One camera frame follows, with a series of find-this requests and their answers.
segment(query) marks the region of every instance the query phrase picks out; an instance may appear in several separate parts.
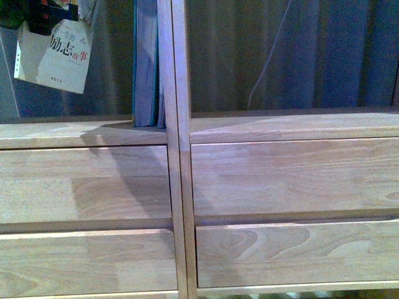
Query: wooden drawer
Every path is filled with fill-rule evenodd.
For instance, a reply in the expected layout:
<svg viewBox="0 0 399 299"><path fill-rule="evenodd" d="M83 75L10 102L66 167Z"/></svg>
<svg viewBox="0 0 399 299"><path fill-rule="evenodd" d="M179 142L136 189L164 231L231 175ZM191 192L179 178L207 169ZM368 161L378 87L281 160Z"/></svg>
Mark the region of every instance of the wooden drawer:
<svg viewBox="0 0 399 299"><path fill-rule="evenodd" d="M171 218L166 146L0 151L0 224Z"/></svg>
<svg viewBox="0 0 399 299"><path fill-rule="evenodd" d="M173 233L0 236L0 297L176 290Z"/></svg>
<svg viewBox="0 0 399 299"><path fill-rule="evenodd" d="M198 227L200 288L399 279L399 222Z"/></svg>
<svg viewBox="0 0 399 299"><path fill-rule="evenodd" d="M193 145L196 216L399 208L399 139Z"/></svg>

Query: cabinet top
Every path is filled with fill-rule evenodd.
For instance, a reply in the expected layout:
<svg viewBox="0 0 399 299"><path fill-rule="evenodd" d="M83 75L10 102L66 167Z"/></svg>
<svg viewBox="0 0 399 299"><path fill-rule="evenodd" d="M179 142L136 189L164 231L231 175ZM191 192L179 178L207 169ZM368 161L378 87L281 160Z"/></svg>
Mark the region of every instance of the cabinet top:
<svg viewBox="0 0 399 299"><path fill-rule="evenodd" d="M134 128L128 120L0 125L0 150L166 143L166 130Z"/></svg>

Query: wood grain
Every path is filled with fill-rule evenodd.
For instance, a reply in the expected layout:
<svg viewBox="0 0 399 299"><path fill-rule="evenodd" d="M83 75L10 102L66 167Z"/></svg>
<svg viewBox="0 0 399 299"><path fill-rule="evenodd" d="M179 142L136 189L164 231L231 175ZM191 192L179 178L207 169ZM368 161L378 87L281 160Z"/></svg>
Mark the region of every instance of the wood grain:
<svg viewBox="0 0 399 299"><path fill-rule="evenodd" d="M195 214L397 211L398 147L399 138L193 145Z"/></svg>
<svg viewBox="0 0 399 299"><path fill-rule="evenodd" d="M176 290L173 233L119 230L0 236L0 296Z"/></svg>
<svg viewBox="0 0 399 299"><path fill-rule="evenodd" d="M166 139L165 130L123 120L0 125L0 149L165 145Z"/></svg>
<svg viewBox="0 0 399 299"><path fill-rule="evenodd" d="M180 147L181 192L185 225L188 298L197 298L193 187L191 179L190 120L191 90L187 25L187 0L172 1L173 45Z"/></svg>
<svg viewBox="0 0 399 299"><path fill-rule="evenodd" d="M160 72L163 72L165 113L168 123L168 161L177 281L180 299L187 299L186 246L181 195L179 132L176 102L175 52L170 0L158 0Z"/></svg>
<svg viewBox="0 0 399 299"><path fill-rule="evenodd" d="M24 299L178 299L178 291L24 297Z"/></svg>
<svg viewBox="0 0 399 299"><path fill-rule="evenodd" d="M398 280L399 221L197 227L199 287Z"/></svg>
<svg viewBox="0 0 399 299"><path fill-rule="evenodd" d="M399 112L194 118L191 143L398 137Z"/></svg>
<svg viewBox="0 0 399 299"><path fill-rule="evenodd" d="M350 291L373 290L384 288L399 288L399 280L378 282L330 282L330 283L301 283L296 285L257 285L227 288L199 288L198 296L228 296L270 293L315 292L315 291Z"/></svg>
<svg viewBox="0 0 399 299"><path fill-rule="evenodd" d="M0 224L170 219L166 146L0 151Z"/></svg>

